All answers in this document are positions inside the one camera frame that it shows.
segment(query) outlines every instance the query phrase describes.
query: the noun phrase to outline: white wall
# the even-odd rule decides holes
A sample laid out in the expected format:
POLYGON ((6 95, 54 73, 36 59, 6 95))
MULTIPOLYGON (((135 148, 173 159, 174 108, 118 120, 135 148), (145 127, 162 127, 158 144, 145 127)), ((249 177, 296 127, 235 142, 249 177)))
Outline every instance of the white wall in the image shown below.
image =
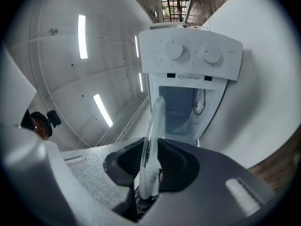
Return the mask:
POLYGON ((124 137, 124 140, 144 137, 146 134, 148 122, 150 120, 150 116, 151 107, 150 103, 148 102, 147 105, 141 111, 139 118, 135 121, 131 129, 128 131, 127 135, 124 137))
POLYGON ((158 4, 160 3, 159 0, 138 0, 145 11, 149 14, 150 18, 154 23, 159 23, 159 7, 158 4))
POLYGON ((299 35, 275 0, 228 0, 204 26, 242 42, 244 55, 200 144, 249 168, 300 125, 299 35))
POLYGON ((134 35, 150 24, 135 0, 27 0, 23 5, 6 44, 38 88, 30 111, 58 112, 62 125, 50 139, 61 150, 95 145, 108 129, 94 94, 101 94, 113 122, 139 95, 142 70, 134 35), (88 60, 79 60, 78 14, 86 15, 88 60), (50 36, 50 28, 58 34, 50 36))

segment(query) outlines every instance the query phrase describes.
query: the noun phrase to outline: black opening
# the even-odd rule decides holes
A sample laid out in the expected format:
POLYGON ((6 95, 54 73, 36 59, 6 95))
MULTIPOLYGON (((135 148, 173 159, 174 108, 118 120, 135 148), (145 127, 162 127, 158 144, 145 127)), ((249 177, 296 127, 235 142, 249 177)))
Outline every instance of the black opening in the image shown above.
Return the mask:
MULTIPOLYGON (((143 143, 144 138, 106 157, 103 167, 114 183, 133 186, 140 170, 143 143)), ((181 191, 198 175, 199 163, 195 156, 161 138, 158 139, 158 160, 164 177, 159 192, 181 191)))
POLYGON ((212 81, 212 77, 211 76, 205 76, 204 80, 205 81, 212 81))
POLYGON ((22 119, 21 127, 27 128, 29 130, 34 130, 36 127, 28 109, 26 110, 25 115, 22 119))
POLYGON ((175 73, 168 73, 168 74, 167 74, 167 77, 168 77, 168 78, 175 78, 175 73))

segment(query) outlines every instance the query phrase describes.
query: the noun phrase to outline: person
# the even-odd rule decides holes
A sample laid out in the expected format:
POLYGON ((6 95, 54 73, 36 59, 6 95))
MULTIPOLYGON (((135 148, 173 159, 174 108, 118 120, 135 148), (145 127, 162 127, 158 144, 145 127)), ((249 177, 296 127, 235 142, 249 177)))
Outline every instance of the person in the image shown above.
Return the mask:
POLYGON ((44 141, 47 141, 52 136, 52 127, 50 122, 47 120, 41 112, 31 113, 32 120, 35 125, 34 132, 44 141))

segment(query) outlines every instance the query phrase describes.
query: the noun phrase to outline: gray surface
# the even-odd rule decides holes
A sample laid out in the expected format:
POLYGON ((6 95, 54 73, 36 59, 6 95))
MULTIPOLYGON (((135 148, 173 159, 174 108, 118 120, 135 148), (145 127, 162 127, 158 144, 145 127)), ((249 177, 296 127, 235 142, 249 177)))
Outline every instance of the gray surface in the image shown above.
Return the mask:
POLYGON ((11 184, 26 207, 47 225, 134 225, 81 186, 53 142, 16 127, 0 127, 0 141, 0 162, 11 184))
POLYGON ((109 178, 103 168, 104 159, 108 154, 139 139, 130 139, 90 149, 62 152, 62 157, 65 160, 74 158, 74 163, 71 160, 67 162, 75 178, 102 205, 113 209, 119 203, 126 201, 129 188, 118 186, 109 178))
POLYGON ((199 164, 197 178, 181 192, 162 193, 141 220, 145 225, 223 226, 245 218, 225 182, 242 179, 263 204, 274 197, 273 190, 229 157, 189 144, 167 140, 193 154, 199 164))
MULTIPOLYGON (((107 154, 135 140, 65 152, 64 158, 74 158, 69 166, 56 144, 41 141, 32 131, 0 127, 0 141, 1 165, 10 182, 48 225, 137 225, 110 210, 125 201, 129 189, 114 185, 103 170, 107 154)), ((223 226, 242 220, 243 212, 224 185, 230 178, 241 178, 263 204, 274 197, 263 181, 232 159, 185 143, 173 145, 196 156, 198 176, 180 192, 160 194, 140 225, 223 226)))

